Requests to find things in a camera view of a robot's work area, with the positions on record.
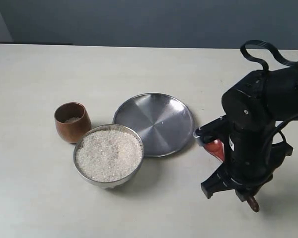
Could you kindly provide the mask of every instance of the white rice grains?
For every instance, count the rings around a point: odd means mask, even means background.
[[[76,152],[82,173],[98,182],[111,182],[129,175],[142,159],[137,139],[116,130],[101,130],[87,135]]]

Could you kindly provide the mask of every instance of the stainless steel bowl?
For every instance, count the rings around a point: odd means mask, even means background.
[[[111,181],[111,182],[99,182],[99,181],[95,181],[95,180],[92,180],[92,179],[89,179],[87,178],[83,172],[80,170],[78,164],[77,164],[77,161],[76,161],[76,152],[77,150],[81,147],[81,143],[83,141],[83,139],[89,135],[89,134],[92,134],[96,131],[100,131],[100,130],[116,130],[116,131],[121,131],[121,132],[125,132],[125,133],[128,133],[130,135],[133,135],[137,141],[140,143],[140,147],[142,149],[142,158],[140,160],[140,163],[138,164],[138,166],[135,168],[135,170],[133,170],[129,175],[127,175],[126,177],[120,179],[120,180],[116,180],[116,181]],[[143,162],[143,159],[144,159],[144,145],[143,145],[143,142],[142,140],[140,139],[140,137],[138,136],[137,133],[135,133],[133,130],[131,130],[130,128],[126,127],[126,126],[123,126],[123,125],[117,125],[117,124],[107,124],[107,125],[101,125],[99,127],[96,127],[92,130],[90,130],[88,133],[86,133],[79,141],[78,143],[76,144],[75,146],[75,149],[74,149],[74,164],[75,164],[75,167],[77,169],[77,171],[79,172],[79,174],[83,177],[83,179],[85,179],[87,182],[91,183],[92,185],[97,185],[97,186],[100,186],[101,188],[114,188],[118,185],[121,185],[125,182],[127,182],[128,180],[130,180],[136,173],[137,171],[140,169],[140,166]]]

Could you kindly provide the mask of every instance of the stainless steel plate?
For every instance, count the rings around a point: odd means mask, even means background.
[[[145,156],[160,157],[181,150],[192,138],[194,121],[179,100],[160,93],[146,93],[124,102],[114,124],[127,126],[142,139]]]

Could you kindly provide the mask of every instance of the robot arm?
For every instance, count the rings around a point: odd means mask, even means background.
[[[246,45],[268,49],[278,62],[289,67],[269,71],[264,60],[247,52]],[[224,145],[223,163],[201,183],[206,197],[234,189],[242,202],[247,201],[258,212],[254,195],[272,180],[273,171],[293,151],[281,129],[298,120],[298,62],[284,59],[274,46],[263,41],[248,41],[241,52],[248,60],[260,63],[263,70],[250,72],[225,92],[222,106],[226,115],[196,129],[194,137],[204,148],[218,139]],[[276,127],[277,120],[284,122]],[[272,144],[277,133],[283,142]]]

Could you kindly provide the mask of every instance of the metal plate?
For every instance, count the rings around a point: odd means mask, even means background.
[[[113,123],[127,126],[142,139],[146,157],[161,157],[181,150],[192,138],[194,120],[179,100],[146,93],[124,102]]]

